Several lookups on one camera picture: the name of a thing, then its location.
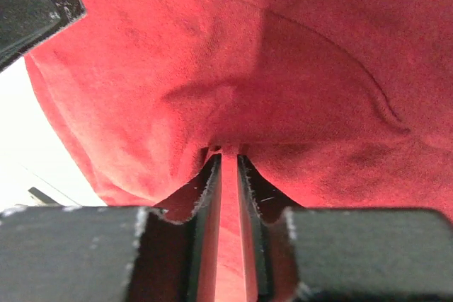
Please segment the dark red t shirt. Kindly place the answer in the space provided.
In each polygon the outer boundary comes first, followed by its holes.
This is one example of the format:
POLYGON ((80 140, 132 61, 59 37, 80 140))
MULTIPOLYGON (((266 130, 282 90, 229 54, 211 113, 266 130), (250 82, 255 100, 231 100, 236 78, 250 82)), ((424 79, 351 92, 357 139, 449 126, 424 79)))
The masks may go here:
POLYGON ((153 205, 222 153, 217 301, 244 301, 236 157, 306 207, 452 215, 452 0, 82 0, 25 57, 95 193, 153 205))

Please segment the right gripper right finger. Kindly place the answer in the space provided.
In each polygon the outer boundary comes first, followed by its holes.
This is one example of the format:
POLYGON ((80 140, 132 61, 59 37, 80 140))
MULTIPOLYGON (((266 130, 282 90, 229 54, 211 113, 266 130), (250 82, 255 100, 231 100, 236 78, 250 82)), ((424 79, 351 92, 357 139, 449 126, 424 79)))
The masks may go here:
POLYGON ((237 158, 248 301, 451 301, 452 223, 433 209, 308 209, 237 158))

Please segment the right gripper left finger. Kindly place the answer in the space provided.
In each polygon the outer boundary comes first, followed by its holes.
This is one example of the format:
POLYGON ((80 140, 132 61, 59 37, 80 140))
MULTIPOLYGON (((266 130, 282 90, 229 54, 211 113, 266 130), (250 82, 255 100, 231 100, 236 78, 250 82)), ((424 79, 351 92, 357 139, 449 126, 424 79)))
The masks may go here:
POLYGON ((213 301, 221 159, 156 207, 1 213, 2 301, 213 301))

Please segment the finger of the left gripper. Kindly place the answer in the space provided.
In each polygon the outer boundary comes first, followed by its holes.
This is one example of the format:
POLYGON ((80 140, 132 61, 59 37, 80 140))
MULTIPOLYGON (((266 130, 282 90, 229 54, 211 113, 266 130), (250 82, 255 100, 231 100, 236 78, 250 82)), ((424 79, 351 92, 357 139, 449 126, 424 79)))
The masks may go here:
POLYGON ((1 70, 85 15, 82 0, 1 0, 1 70))

